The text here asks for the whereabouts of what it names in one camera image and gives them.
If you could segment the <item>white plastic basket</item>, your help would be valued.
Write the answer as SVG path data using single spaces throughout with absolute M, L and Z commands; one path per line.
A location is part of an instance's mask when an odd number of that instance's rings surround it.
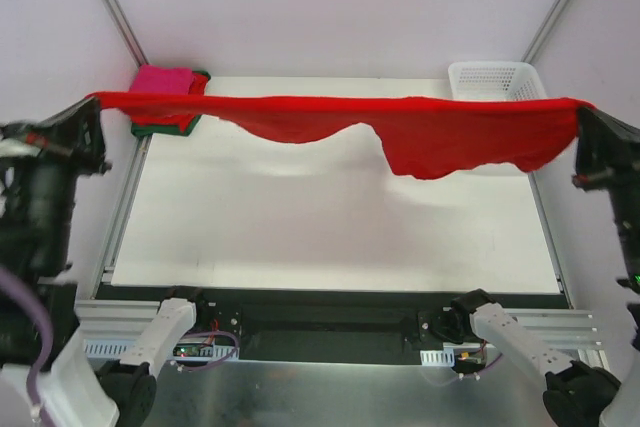
M 448 68 L 452 98 L 458 101 L 524 101 L 545 99 L 536 69 L 524 62 L 465 61 Z

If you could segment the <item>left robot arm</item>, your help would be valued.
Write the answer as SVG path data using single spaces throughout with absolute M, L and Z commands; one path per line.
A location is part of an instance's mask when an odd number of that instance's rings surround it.
M 140 426 L 178 341 L 212 313 L 172 292 L 135 343 L 94 369 L 76 314 L 75 283 L 58 283 L 77 183 L 110 169 L 97 98 L 41 122 L 1 128 L 1 376 L 38 426 Z

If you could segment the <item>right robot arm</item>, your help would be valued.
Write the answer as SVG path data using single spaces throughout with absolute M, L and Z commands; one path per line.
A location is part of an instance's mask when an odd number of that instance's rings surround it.
M 618 284 L 639 290 L 639 130 L 602 111 L 578 112 L 574 185 L 605 190 L 627 275 Z M 487 292 L 455 298 L 430 323 L 435 337 L 453 344 L 486 341 L 526 375 L 546 385 L 544 406 L 558 426 L 636 426 L 639 423 L 639 365 L 624 381 L 600 367 L 553 349 L 525 329 Z

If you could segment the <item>folded pink t shirt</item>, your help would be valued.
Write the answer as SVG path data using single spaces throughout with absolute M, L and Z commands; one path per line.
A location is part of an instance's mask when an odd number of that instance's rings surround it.
M 194 73 L 186 68 L 161 68 L 143 65 L 133 79 L 129 91 L 151 94 L 186 94 Z

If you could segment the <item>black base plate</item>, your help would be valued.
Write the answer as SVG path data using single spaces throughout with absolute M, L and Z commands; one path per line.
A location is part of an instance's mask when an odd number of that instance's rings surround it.
M 462 299 L 417 292 L 173 289 L 199 324 L 237 336 L 243 360 L 413 365 L 445 344 L 476 344 Z

